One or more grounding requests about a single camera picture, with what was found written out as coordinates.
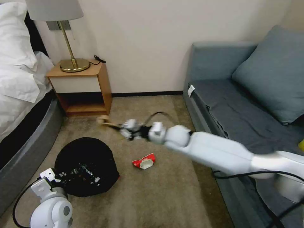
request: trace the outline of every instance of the table lamp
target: table lamp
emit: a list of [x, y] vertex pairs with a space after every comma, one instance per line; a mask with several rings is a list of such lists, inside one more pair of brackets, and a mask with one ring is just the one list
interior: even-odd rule
[[83, 17], [78, 0], [26, 0], [30, 18], [34, 21], [57, 21], [71, 59], [62, 60], [60, 68], [64, 72], [79, 72], [90, 67], [90, 62], [85, 59], [75, 59], [66, 32], [61, 21], [68, 21]]

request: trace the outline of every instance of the red wrapper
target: red wrapper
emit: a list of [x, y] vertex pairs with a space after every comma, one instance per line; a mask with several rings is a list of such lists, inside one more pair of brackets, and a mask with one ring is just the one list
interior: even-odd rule
[[132, 161], [132, 163], [137, 168], [147, 169], [155, 163], [155, 156], [154, 154], [149, 154], [140, 160]]

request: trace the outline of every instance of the sofa cushion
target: sofa cushion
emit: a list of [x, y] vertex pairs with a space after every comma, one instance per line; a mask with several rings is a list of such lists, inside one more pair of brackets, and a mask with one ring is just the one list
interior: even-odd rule
[[[304, 128], [294, 123], [287, 126], [280, 124], [237, 83], [232, 80], [204, 80], [189, 84], [195, 87], [191, 98], [198, 107], [207, 107], [210, 116], [227, 138], [242, 143], [256, 154], [284, 150], [303, 155], [298, 143], [304, 138]], [[257, 180], [256, 187], [275, 214], [292, 205], [275, 190], [273, 179]], [[285, 227], [302, 227], [301, 214], [302, 209], [299, 209], [287, 216], [283, 220]]]
[[283, 124], [304, 113], [304, 33], [273, 27], [232, 75]]

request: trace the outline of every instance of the sofa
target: sofa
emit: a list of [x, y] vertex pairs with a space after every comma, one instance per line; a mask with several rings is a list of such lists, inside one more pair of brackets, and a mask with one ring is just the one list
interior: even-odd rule
[[[283, 125], [255, 96], [232, 79], [236, 69], [256, 48], [257, 44], [251, 42], [196, 42], [192, 45], [183, 98], [193, 125], [197, 131], [238, 141], [256, 154], [284, 150], [304, 155], [298, 147], [304, 139], [304, 115]], [[195, 90], [189, 96], [191, 85]], [[273, 181], [273, 178], [255, 180], [249, 177], [217, 179], [236, 228], [267, 227], [272, 220], [277, 227], [302, 227], [302, 207], [276, 221], [275, 215], [293, 203], [276, 191]]]

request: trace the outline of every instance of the nightstand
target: nightstand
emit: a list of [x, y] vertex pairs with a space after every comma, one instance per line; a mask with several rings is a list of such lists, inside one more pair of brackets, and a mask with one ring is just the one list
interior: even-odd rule
[[68, 117], [108, 115], [112, 93], [104, 63], [93, 65], [81, 72], [60, 70], [58, 63], [47, 73], [57, 98]]

